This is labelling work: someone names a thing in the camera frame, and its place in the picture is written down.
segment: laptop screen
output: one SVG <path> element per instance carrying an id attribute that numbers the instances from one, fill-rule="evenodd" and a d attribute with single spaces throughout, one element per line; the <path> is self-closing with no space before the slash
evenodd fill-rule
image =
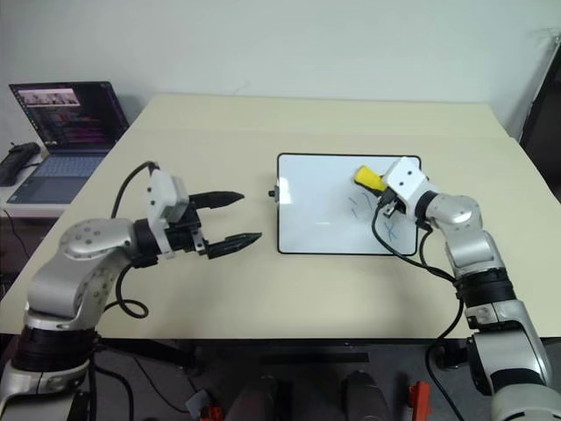
<path id="1" fill-rule="evenodd" d="M 49 152 L 109 150 L 129 125 L 109 82 L 11 84 Z"/>

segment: white wall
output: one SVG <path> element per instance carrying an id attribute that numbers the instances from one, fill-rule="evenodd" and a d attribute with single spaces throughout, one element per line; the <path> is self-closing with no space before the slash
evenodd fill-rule
<path id="1" fill-rule="evenodd" d="M 156 92 L 489 102 L 514 136 L 558 0 L 0 0 L 0 156 L 35 139 L 9 82 Z"/>

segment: red clamp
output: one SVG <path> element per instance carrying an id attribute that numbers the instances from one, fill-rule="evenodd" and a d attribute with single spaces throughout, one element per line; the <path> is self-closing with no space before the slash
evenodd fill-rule
<path id="1" fill-rule="evenodd" d="M 201 409 L 199 421 L 224 421 L 224 413 L 218 406 L 207 405 Z"/>
<path id="2" fill-rule="evenodd" d="M 427 382 L 417 382 L 409 387 L 409 406 L 413 408 L 413 421 L 427 421 L 429 419 L 430 385 Z"/>

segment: silver robotic arm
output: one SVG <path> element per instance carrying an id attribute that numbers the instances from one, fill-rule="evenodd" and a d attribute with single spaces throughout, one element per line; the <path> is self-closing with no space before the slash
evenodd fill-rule
<path id="1" fill-rule="evenodd" d="M 214 244 L 202 235 L 198 209 L 226 206 L 241 198 L 228 191 L 189 196 L 181 179 L 156 168 L 146 189 L 147 219 L 90 219 L 66 230 L 56 254 L 29 287 L 25 328 L 0 381 L 0 418 L 7 419 L 6 407 L 14 398 L 55 400 L 77 390 L 95 350 L 96 325 L 124 269 L 155 265 L 159 255 L 169 259 L 177 250 L 197 251 L 212 259 L 256 241 L 259 233 Z M 8 417 L 29 419 L 25 411 L 18 414 Z M 49 421 L 66 419 L 43 415 Z"/>
<path id="2" fill-rule="evenodd" d="M 478 204 L 467 196 L 439 193 L 414 161 L 399 159 L 382 177 L 381 213 L 398 210 L 438 228 L 454 272 L 457 297 L 477 330 L 467 340 L 477 389 L 493 395 L 492 420 L 561 417 L 561 396 L 550 389 L 551 366 Z"/>

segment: laptop keyboard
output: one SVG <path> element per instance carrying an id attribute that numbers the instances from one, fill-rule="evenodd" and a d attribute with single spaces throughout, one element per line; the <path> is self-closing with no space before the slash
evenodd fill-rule
<path id="1" fill-rule="evenodd" d="M 38 177 L 89 177 L 103 156 L 49 156 L 33 173 Z"/>

